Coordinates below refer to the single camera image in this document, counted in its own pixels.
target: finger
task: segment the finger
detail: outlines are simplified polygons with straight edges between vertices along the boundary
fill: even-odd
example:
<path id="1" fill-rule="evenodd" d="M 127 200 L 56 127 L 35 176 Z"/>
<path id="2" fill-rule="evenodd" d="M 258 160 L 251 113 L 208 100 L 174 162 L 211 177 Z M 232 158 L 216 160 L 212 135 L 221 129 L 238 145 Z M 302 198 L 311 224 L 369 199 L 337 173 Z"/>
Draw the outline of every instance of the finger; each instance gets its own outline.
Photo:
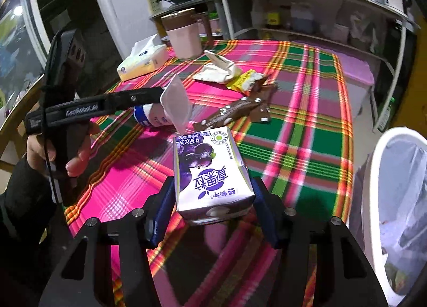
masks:
<path id="1" fill-rule="evenodd" d="M 48 148 L 48 157 L 49 161 L 54 161 L 56 157 L 56 150 L 50 140 L 46 141 L 46 147 Z M 36 139 L 29 140 L 29 150 L 36 153 L 43 160 L 46 160 L 46 156 L 44 153 L 44 137 L 42 135 L 38 135 Z"/>
<path id="2" fill-rule="evenodd" d="M 86 167 L 88 166 L 89 161 L 88 160 L 81 160 L 80 158 L 72 158 L 68 164 L 65 166 L 67 169 L 68 175 L 70 177 L 77 177 L 81 175 Z"/>
<path id="3" fill-rule="evenodd" d="M 88 134 L 89 135 L 96 135 L 97 133 L 100 133 L 100 132 L 101 132 L 101 129 L 98 126 L 98 124 L 90 121 L 89 122 L 89 128 L 88 128 Z"/>
<path id="4" fill-rule="evenodd" d="M 89 156 L 90 156 L 90 145 L 91 145 L 90 137 L 86 136 L 85 139 L 83 140 L 82 145 L 80 146 L 80 149 L 77 152 L 77 156 L 81 160 L 85 161 L 85 160 L 89 159 Z"/>

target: human hand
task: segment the human hand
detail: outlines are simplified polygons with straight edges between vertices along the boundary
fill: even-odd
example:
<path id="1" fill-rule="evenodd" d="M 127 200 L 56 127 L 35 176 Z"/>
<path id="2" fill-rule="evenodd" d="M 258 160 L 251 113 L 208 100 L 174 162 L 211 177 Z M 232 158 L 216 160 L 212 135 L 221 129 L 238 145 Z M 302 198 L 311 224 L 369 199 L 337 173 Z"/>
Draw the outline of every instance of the human hand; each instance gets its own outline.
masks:
<path id="1" fill-rule="evenodd" d="M 77 177 L 83 173 L 88 166 L 90 156 L 90 137 L 100 132 L 100 127 L 90 122 L 88 134 L 83 140 L 80 149 L 78 150 L 77 156 L 72 158 L 65 168 L 67 169 L 70 177 Z M 56 157 L 56 150 L 50 140 L 46 142 L 48 146 L 48 158 L 49 161 L 54 161 Z M 29 136 L 27 140 L 27 161 L 32 169 L 39 171 L 44 174 L 46 171 L 46 156 L 44 154 L 44 138 L 41 135 Z"/>

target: tissue box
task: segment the tissue box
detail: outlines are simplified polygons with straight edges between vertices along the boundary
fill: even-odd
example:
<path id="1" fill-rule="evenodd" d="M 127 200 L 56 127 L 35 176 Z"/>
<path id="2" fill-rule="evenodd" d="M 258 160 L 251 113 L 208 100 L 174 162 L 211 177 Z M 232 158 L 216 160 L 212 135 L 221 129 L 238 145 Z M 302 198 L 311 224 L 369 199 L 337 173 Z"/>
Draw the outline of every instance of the tissue box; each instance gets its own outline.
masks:
<path id="1" fill-rule="evenodd" d="M 255 198 L 248 170 L 227 126 L 174 137 L 178 213 L 192 225 L 245 215 Z"/>
<path id="2" fill-rule="evenodd" d="M 169 59 L 166 46 L 155 45 L 157 35 L 136 42 L 131 54 L 117 68 L 122 81 L 153 72 Z"/>

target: brown pitcher lid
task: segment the brown pitcher lid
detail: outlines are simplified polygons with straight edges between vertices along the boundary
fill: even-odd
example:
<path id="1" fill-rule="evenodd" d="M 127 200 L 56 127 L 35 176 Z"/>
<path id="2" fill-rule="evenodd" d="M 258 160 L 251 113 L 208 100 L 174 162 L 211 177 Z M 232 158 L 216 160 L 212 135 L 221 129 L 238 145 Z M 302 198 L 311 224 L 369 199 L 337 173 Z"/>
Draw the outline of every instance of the brown pitcher lid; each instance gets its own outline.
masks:
<path id="1" fill-rule="evenodd" d="M 179 29 L 180 27 L 188 26 L 195 23 L 192 15 L 195 13 L 194 8 L 172 12 L 162 17 L 162 23 L 166 31 Z"/>

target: pink storage box lid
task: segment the pink storage box lid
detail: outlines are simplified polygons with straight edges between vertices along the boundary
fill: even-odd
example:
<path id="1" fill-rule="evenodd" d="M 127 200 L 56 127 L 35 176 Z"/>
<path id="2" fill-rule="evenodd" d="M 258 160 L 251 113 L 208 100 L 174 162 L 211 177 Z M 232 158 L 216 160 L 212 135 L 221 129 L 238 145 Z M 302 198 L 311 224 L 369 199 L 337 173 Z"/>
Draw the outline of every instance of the pink storage box lid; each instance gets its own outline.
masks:
<path id="1" fill-rule="evenodd" d="M 355 57 L 352 57 L 344 53 L 336 52 L 335 50 L 327 49 L 321 45 L 316 45 L 316 44 L 307 43 L 303 41 L 294 41 L 294 42 L 307 44 L 312 47 L 322 49 L 328 53 L 335 54 L 339 58 L 344 76 L 351 78 L 362 84 L 365 84 L 367 86 L 372 86 L 375 83 L 374 75 L 372 74 L 369 64 L 366 61 L 359 60 Z"/>

